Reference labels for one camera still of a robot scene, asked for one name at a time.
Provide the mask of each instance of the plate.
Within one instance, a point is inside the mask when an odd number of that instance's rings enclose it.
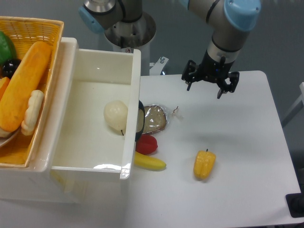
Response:
[[[7,143],[9,143],[13,138],[15,138],[16,135],[19,133],[19,131],[20,131],[20,128],[15,130],[9,138],[0,138],[0,148],[2,146],[6,145]]]

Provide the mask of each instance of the black object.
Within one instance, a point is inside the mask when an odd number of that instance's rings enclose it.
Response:
[[[287,194],[286,201],[293,218],[304,217],[304,195],[302,193]]]
[[[189,60],[181,79],[188,84],[187,91],[193,82],[201,80],[216,83],[219,86],[218,99],[222,94],[227,92],[233,93],[238,85],[239,72],[229,72],[234,62],[226,63],[226,58],[222,56],[220,62],[213,60],[208,53],[205,53],[201,64],[197,65],[194,61]],[[227,78],[230,80],[230,84],[225,81]]]
[[[304,228],[304,222],[297,224],[294,228]]]
[[[20,63],[21,60],[18,58],[9,59],[5,61],[2,67],[2,77],[8,77],[9,79],[11,79]]]
[[[210,15],[211,15],[213,9],[214,9],[214,8],[216,7],[216,5],[218,4],[218,2],[219,2],[219,0],[215,0],[215,1],[212,3],[212,5],[211,5],[211,7],[210,7],[210,9],[209,9],[209,11],[208,11],[208,13],[207,13],[207,15],[206,15],[206,23],[207,23],[207,24],[209,23]]]
[[[142,129],[141,129],[139,132],[136,132],[136,134],[135,134],[135,142],[136,142],[137,140],[139,140],[139,138],[140,138],[141,135],[143,134],[144,123],[145,123],[145,116],[146,116],[146,113],[145,113],[145,111],[144,111],[144,106],[143,106],[143,103],[142,103],[141,101],[139,101],[138,109],[142,110],[142,112],[143,112],[143,125],[142,125]]]

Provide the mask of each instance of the toy bread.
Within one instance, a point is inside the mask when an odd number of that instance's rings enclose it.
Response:
[[[40,90],[34,90],[28,100],[28,108],[24,114],[24,120],[21,123],[21,133],[32,135],[35,131],[35,125],[38,119],[44,94]]]
[[[51,52],[50,45],[37,41],[25,54],[0,100],[0,137],[20,127],[31,93],[48,66]]]
[[[162,131],[167,125],[167,116],[164,110],[158,105],[149,105],[144,107],[145,125],[143,133],[156,133]],[[143,123],[143,114],[139,112],[139,123]]]

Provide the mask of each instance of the yellow bell pepper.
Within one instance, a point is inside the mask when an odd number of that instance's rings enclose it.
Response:
[[[212,152],[199,151],[194,162],[193,172],[199,179],[205,179],[211,173],[216,155]]]

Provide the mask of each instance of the toy fruit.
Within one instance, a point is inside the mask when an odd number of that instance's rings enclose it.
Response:
[[[0,65],[6,60],[16,58],[16,50],[13,42],[8,36],[0,31]]]
[[[2,67],[2,77],[8,77],[9,79],[11,79],[11,77],[13,77],[20,63],[21,60],[18,58],[6,60],[3,63],[3,67]]]
[[[123,130],[127,126],[128,107],[122,101],[116,100],[107,103],[104,107],[104,117],[110,127],[124,134]]]
[[[216,155],[212,152],[199,151],[194,162],[193,172],[199,179],[205,179],[211,173]]]
[[[0,100],[4,94],[4,91],[8,87],[9,83],[10,83],[10,79],[8,77],[4,77],[0,80]]]
[[[152,135],[143,134],[136,142],[135,150],[138,153],[147,155],[156,151],[157,147],[157,140]]]
[[[134,164],[148,170],[160,171],[166,168],[166,163],[160,159],[143,155],[135,151]]]

